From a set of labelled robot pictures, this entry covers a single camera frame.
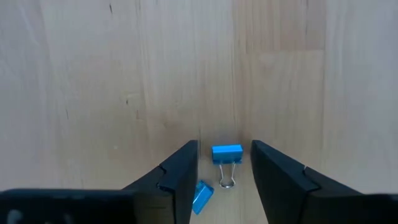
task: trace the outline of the wooden surface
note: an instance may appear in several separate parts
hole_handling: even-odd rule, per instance
[[[266,223],[260,139],[364,193],[398,192],[396,0],[5,0],[0,189],[119,189],[189,139],[216,187],[192,223]]]

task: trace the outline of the blue clip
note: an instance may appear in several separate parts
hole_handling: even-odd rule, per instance
[[[242,163],[243,149],[240,144],[229,145],[229,146],[213,146],[213,164],[218,165],[221,171],[220,186],[225,189],[229,189],[235,186],[236,182],[234,180],[235,164]],[[224,172],[223,164],[232,164],[231,180],[229,184],[224,184]]]
[[[199,181],[195,189],[195,197],[193,198],[192,210],[199,215],[207,201],[213,195],[214,189],[207,185],[204,181]]]

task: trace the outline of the binder clip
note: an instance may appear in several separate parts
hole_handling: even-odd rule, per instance
[[[234,180],[235,165],[242,163],[243,149],[240,144],[229,146],[213,146],[213,164],[218,165],[221,171],[220,186],[224,189],[230,189],[236,182]],[[223,165],[232,164],[231,182],[224,184]]]
[[[199,215],[203,207],[213,195],[214,189],[207,185],[204,181],[199,181],[195,189],[195,196],[193,198],[192,210]]]

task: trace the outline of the silver wire handle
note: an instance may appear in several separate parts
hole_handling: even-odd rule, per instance
[[[231,173],[231,180],[232,182],[230,182],[228,185],[223,184],[223,180],[224,180],[224,172],[223,172],[223,165],[220,164],[220,171],[221,171],[221,180],[220,180],[220,186],[224,189],[230,189],[231,187],[235,186],[236,182],[234,180],[234,173],[235,173],[235,163],[232,163],[232,173]]]

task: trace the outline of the light wood plank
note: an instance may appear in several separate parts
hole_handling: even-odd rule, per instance
[[[325,0],[233,1],[240,52],[324,49]]]
[[[121,188],[157,164],[147,145],[140,6],[41,5],[57,81],[62,187]]]
[[[322,171],[398,191],[398,2],[328,1]]]
[[[320,167],[323,51],[279,52],[248,57],[245,127],[300,162]]]
[[[0,3],[0,189],[56,187],[57,107],[40,4]]]
[[[193,6],[178,0],[140,7],[147,147],[159,163],[199,134]]]

